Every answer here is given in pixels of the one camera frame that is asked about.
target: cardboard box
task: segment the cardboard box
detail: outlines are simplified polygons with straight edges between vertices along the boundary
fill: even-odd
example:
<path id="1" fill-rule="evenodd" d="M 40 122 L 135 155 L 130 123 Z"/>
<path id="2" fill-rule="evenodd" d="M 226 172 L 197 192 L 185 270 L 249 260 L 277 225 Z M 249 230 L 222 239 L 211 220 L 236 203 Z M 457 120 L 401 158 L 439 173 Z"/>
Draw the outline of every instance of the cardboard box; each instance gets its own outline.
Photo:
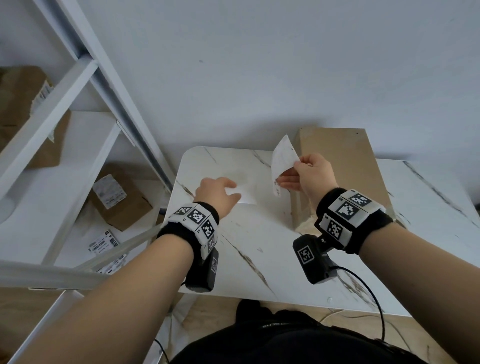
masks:
<path id="1" fill-rule="evenodd" d="M 358 190 L 385 206 L 387 214 L 395 218 L 365 129 L 300 128 L 292 145 L 299 156 L 310 153 L 323 155 L 332 164 L 340 187 Z M 290 199 L 295 231 L 320 235 L 313 225 L 317 219 L 316 206 L 310 206 L 304 193 L 292 192 Z"/>
<path id="2" fill-rule="evenodd" d="M 152 209 L 131 178 L 113 163 L 102 168 L 88 198 L 105 222 L 120 231 L 128 229 Z"/>
<path id="3" fill-rule="evenodd" d="M 42 69 L 36 66 L 0 68 L 0 77 L 0 151 L 2 151 L 53 90 L 53 85 Z M 54 167 L 60 164 L 70 114 L 70 110 L 63 114 L 27 168 Z"/>

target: hand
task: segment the hand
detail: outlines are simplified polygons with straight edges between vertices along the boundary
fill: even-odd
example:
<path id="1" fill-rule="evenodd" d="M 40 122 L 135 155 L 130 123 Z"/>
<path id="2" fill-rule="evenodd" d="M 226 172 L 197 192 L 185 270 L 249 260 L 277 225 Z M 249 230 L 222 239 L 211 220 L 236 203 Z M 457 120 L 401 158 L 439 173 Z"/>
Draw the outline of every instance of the hand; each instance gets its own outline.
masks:
<path id="1" fill-rule="evenodd" d="M 204 178 L 200 182 L 200 187 L 195 191 L 193 202 L 207 202 L 215 208 L 220 219 L 223 219 L 241 198 L 241 194 L 227 195 L 225 187 L 235 188 L 237 184 L 227 177 L 220 177 L 216 180 Z"/>
<path id="2" fill-rule="evenodd" d="M 338 187 L 332 165 L 318 153 L 300 157 L 300 162 L 295 162 L 276 181 L 280 187 L 304 192 L 313 208 L 317 208 L 327 192 Z"/>

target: receipt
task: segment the receipt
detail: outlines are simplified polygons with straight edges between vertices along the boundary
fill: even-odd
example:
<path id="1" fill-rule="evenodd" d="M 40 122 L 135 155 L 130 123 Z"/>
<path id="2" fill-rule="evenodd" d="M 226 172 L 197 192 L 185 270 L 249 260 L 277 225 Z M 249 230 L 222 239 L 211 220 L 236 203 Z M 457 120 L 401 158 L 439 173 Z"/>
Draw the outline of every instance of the receipt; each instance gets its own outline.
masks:
<path id="1" fill-rule="evenodd" d="M 275 147 L 272 155 L 272 183 L 275 196 L 280 197 L 280 186 L 276 179 L 280 174 L 292 168 L 296 161 L 300 161 L 300 159 L 293 149 L 288 135 L 285 135 Z"/>

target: forearm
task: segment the forearm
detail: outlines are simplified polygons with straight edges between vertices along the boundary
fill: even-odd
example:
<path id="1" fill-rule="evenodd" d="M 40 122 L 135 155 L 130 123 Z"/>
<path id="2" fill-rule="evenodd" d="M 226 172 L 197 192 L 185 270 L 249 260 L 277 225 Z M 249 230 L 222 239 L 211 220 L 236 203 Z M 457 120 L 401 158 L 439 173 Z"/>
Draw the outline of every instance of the forearm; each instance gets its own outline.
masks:
<path id="1" fill-rule="evenodd" d="M 372 232 L 360 258 L 460 363 L 480 362 L 480 269 L 397 224 Z"/>
<path id="2" fill-rule="evenodd" d="M 192 261 L 186 241 L 161 236 L 45 331 L 19 363 L 141 363 Z"/>

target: cardboard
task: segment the cardboard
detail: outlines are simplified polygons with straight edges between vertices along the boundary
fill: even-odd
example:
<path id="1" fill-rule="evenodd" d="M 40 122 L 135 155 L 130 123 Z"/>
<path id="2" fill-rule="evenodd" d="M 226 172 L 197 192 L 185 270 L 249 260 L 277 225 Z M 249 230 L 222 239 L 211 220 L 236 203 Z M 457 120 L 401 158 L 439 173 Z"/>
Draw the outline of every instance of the cardboard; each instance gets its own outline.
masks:
<path id="1" fill-rule="evenodd" d="M 36 66 L 0 68 L 0 77 L 0 151 L 2 151 L 45 100 L 53 85 L 42 69 Z M 60 164 L 70 114 L 70 110 L 63 114 L 27 168 L 54 167 Z"/>
<path id="2" fill-rule="evenodd" d="M 111 175 L 123 190 L 116 194 L 117 200 L 121 200 L 115 201 L 113 206 L 106 208 L 94 191 L 95 185 L 90 190 L 88 198 L 107 224 L 124 231 L 149 212 L 152 206 L 120 166 L 113 163 L 105 165 L 98 174 L 96 182 L 108 175 Z"/>
<path id="3" fill-rule="evenodd" d="M 332 164 L 340 187 L 362 192 L 385 206 L 387 214 L 395 218 L 365 129 L 300 128 L 292 145 L 299 156 L 310 153 L 323 155 Z M 300 192 L 292 192 L 290 200 L 295 231 L 320 235 L 313 225 L 317 219 L 316 206 L 310 206 L 307 196 Z"/>

